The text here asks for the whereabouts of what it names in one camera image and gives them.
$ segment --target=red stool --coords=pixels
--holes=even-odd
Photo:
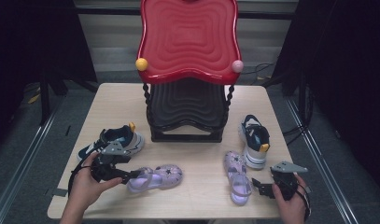
[[[141,14],[136,67],[152,141],[220,142],[243,69],[236,0],[142,0]],[[210,134],[166,133],[182,125]]]

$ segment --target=hand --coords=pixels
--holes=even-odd
[[[295,175],[295,177],[298,180],[299,185],[306,188],[306,183],[303,181],[303,179]],[[305,217],[305,204],[303,199],[298,195],[297,193],[294,193],[292,198],[289,201],[285,201],[283,199],[282,192],[280,191],[280,188],[273,183],[272,190],[274,192],[274,197],[276,198],[277,206],[279,207],[279,213],[280,217],[282,218],[283,223],[285,224],[303,224],[304,217]],[[304,195],[304,190],[300,186],[297,188],[297,190]]]
[[[85,210],[97,201],[107,189],[111,189],[122,182],[121,177],[99,183],[91,176],[93,160],[99,153],[92,153],[82,164],[84,168],[78,171],[74,178],[70,197],[64,208],[61,223],[81,223]]]

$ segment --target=sneaker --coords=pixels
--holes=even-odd
[[[266,162],[269,145],[269,134],[254,115],[247,115],[238,128],[239,136],[246,143],[246,165],[254,169],[262,169]]]
[[[134,131],[135,127],[132,122],[124,125],[119,129],[102,130],[100,138],[87,147],[82,148],[77,154],[77,159],[82,161],[93,149],[94,151],[103,152],[108,155],[132,156],[139,152],[144,145],[144,137]]]

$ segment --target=wooden tabletop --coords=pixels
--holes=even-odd
[[[76,167],[77,153],[98,139],[103,129],[116,129],[134,122],[136,132],[143,134],[145,146],[127,164],[117,168],[131,171],[143,166],[154,169],[173,163],[183,171],[183,181],[173,189],[152,189],[134,194],[125,185],[118,185],[102,194],[89,207],[85,218],[278,218],[275,200],[260,196],[257,190],[250,195],[246,205],[234,204],[230,197],[228,177],[223,168],[226,152],[242,152],[245,143],[239,138],[237,127],[247,114],[255,115],[268,129],[271,148],[262,171],[247,168],[247,177],[261,183],[272,183],[269,167],[281,161],[291,161],[286,142],[281,133],[266,90],[259,86],[235,86],[230,115],[221,143],[154,143],[146,119],[146,103],[142,84],[102,84],[96,93],[89,114],[83,124],[59,189],[67,189],[71,171]],[[197,131],[191,127],[180,128],[183,133]],[[66,197],[55,196],[49,206],[48,216],[60,218]]]

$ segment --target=lavender sandal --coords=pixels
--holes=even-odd
[[[224,168],[230,180],[231,198],[237,205],[245,205],[251,194],[251,185],[246,177],[246,165],[243,155],[228,152],[224,158]]]
[[[183,179],[181,169],[172,164],[158,166],[155,170],[149,167],[138,169],[141,171],[137,178],[129,180],[128,190],[133,193],[149,189],[170,189],[177,186]]]

